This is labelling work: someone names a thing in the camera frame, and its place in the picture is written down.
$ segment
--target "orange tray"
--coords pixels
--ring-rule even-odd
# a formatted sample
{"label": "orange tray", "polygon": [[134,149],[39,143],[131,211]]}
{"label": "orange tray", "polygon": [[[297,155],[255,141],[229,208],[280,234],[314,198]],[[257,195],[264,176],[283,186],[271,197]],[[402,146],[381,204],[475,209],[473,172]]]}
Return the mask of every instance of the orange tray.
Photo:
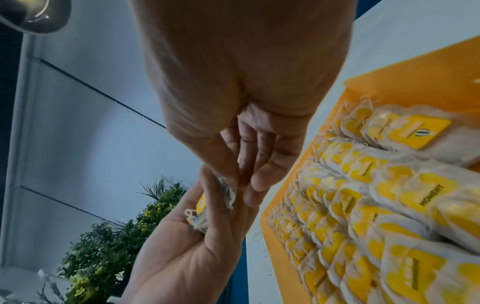
{"label": "orange tray", "polygon": [[[380,103],[432,105],[454,112],[468,112],[480,121],[480,36],[346,80],[325,124],[332,121],[344,101],[368,95]],[[267,217],[280,203],[294,173],[313,155],[312,143],[290,171],[286,181],[261,215],[260,226],[285,304],[310,304],[284,246],[269,227]],[[470,168],[480,172],[480,164]]]}

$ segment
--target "shiny round object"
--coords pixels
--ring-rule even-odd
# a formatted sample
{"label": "shiny round object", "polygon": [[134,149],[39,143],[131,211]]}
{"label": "shiny round object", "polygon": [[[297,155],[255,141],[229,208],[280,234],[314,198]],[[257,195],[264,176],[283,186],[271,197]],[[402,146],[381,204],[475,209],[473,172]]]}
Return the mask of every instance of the shiny round object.
{"label": "shiny round object", "polygon": [[48,34],[63,28],[71,0],[1,0],[0,22],[26,34]]}

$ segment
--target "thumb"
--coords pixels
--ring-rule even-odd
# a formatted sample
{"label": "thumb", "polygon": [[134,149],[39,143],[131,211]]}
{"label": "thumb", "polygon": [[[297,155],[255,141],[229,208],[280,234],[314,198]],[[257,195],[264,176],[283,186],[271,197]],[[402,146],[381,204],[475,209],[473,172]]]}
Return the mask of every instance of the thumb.
{"label": "thumb", "polygon": [[240,179],[237,157],[220,133],[212,137],[186,138],[175,133],[172,135],[185,144],[210,170],[222,176],[230,187],[237,187]]}
{"label": "thumb", "polygon": [[205,193],[206,219],[208,221],[205,244],[208,247],[209,241],[216,243],[217,240],[224,239],[225,235],[231,235],[230,210],[225,204],[219,180],[205,166],[200,169],[200,183]]}

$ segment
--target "hand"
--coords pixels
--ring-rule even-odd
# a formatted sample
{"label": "hand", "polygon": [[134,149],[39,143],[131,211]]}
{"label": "hand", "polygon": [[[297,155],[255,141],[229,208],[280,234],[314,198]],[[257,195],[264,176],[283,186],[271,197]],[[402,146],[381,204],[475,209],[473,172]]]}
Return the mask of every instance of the hand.
{"label": "hand", "polygon": [[[205,235],[186,222],[205,191]],[[217,178],[206,167],[172,212],[153,231],[133,266],[121,303],[215,303],[242,254],[242,241],[258,209],[235,202],[228,210]]]}
{"label": "hand", "polygon": [[131,3],[168,131],[258,206],[302,151],[347,55],[357,2]]}

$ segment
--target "white tabletop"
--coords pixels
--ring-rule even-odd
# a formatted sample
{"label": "white tabletop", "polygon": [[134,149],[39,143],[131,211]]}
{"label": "white tabletop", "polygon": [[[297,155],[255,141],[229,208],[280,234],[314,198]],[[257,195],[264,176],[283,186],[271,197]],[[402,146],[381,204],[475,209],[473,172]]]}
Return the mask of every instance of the white tabletop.
{"label": "white tabletop", "polygon": [[[478,0],[382,0],[355,21],[345,65],[310,122],[303,149],[342,94],[344,80],[478,36],[479,16]],[[260,214],[281,183],[270,189]],[[250,304],[282,303],[260,215],[246,235],[246,256]]]}

